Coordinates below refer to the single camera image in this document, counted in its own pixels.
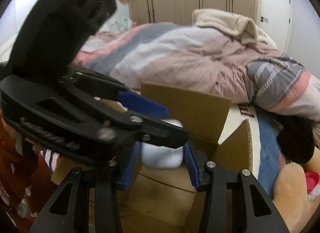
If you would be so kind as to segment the white rounded plastic case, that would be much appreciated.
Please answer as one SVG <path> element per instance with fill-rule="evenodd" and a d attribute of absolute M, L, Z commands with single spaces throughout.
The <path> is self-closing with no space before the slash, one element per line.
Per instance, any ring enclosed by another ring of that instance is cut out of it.
<path fill-rule="evenodd" d="M 140 158 L 143 166 L 150 169 L 176 169 L 183 162 L 183 146 L 174 149 L 142 143 Z"/>

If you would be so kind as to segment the white door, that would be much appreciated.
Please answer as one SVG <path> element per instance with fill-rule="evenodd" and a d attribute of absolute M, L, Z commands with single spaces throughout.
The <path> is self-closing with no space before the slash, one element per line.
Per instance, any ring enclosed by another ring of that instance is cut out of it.
<path fill-rule="evenodd" d="M 259 27 L 282 52 L 289 46 L 291 23 L 291 0 L 260 0 Z"/>

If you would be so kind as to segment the cream fleece blanket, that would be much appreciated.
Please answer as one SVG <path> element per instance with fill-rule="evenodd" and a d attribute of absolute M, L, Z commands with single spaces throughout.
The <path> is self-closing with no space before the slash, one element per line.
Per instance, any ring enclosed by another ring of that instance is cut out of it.
<path fill-rule="evenodd" d="M 219 9 L 195 9 L 191 15 L 192 24 L 197 27 L 215 28 L 238 39 L 243 45 L 263 42 L 277 49 L 276 43 L 260 28 L 253 19 Z"/>

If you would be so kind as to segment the striped plush bed blanket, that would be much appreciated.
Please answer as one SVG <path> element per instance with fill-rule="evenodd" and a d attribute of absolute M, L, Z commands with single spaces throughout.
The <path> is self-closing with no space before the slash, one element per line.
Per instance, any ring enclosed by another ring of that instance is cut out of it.
<path fill-rule="evenodd" d="M 218 143 L 223 143 L 245 119 L 251 131 L 253 174 L 273 197 L 273 185 L 285 160 L 276 141 L 279 127 L 271 113 L 254 104 L 232 104 Z"/>

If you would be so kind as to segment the mint green small bag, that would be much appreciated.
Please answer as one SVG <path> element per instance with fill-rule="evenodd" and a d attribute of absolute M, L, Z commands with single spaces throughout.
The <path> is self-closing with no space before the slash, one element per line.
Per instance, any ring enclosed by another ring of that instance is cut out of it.
<path fill-rule="evenodd" d="M 123 17 L 121 20 L 111 20 L 111 25 L 117 32 L 127 31 L 132 28 L 132 20 L 128 17 Z"/>

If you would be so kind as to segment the brown cardboard box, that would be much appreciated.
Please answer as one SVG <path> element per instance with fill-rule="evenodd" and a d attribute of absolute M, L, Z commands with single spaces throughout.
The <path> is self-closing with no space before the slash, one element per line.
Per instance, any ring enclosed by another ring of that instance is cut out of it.
<path fill-rule="evenodd" d="M 230 171 L 257 172 L 252 143 L 258 123 L 252 106 L 151 82 L 141 84 L 141 94 L 168 107 L 170 118 L 180 122 L 208 160 Z M 142 147 L 132 185 L 117 193 L 123 232 L 200 231 L 205 194 L 192 186 L 184 161 L 160 165 L 157 153 L 163 152 Z"/>

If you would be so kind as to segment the pink grey striped duvet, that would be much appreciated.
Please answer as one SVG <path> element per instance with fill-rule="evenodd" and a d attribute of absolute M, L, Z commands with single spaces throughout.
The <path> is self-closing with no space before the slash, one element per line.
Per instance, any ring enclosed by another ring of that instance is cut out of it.
<path fill-rule="evenodd" d="M 99 33 L 74 63 L 132 89 L 161 83 L 319 120 L 319 80 L 301 63 L 268 44 L 242 44 L 214 28 L 160 23 Z"/>

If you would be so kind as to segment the tan plush toy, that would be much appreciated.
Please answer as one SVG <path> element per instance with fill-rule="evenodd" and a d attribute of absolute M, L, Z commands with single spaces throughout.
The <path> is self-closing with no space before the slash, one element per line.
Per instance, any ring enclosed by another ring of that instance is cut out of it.
<path fill-rule="evenodd" d="M 319 149 L 305 164 L 291 162 L 279 173 L 273 203 L 289 232 L 301 232 L 319 207 Z"/>

